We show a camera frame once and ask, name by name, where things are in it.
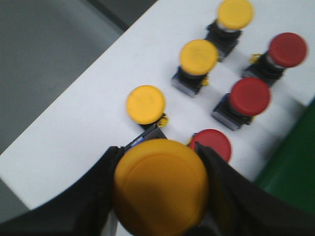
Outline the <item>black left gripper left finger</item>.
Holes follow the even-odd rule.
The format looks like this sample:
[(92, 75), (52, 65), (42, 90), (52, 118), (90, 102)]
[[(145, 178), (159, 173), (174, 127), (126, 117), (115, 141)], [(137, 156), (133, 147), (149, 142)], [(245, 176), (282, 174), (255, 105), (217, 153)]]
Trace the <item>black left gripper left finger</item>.
[(115, 167), (124, 154), (110, 147), (78, 181), (45, 204), (0, 225), (2, 236), (113, 236)]

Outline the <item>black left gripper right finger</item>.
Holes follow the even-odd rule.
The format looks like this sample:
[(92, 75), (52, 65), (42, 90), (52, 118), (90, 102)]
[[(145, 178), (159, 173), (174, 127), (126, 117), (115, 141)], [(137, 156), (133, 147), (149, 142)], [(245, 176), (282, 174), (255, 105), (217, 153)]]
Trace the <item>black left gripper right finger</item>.
[(313, 236), (315, 217), (248, 181), (211, 147), (195, 144), (208, 173), (206, 215), (198, 236)]

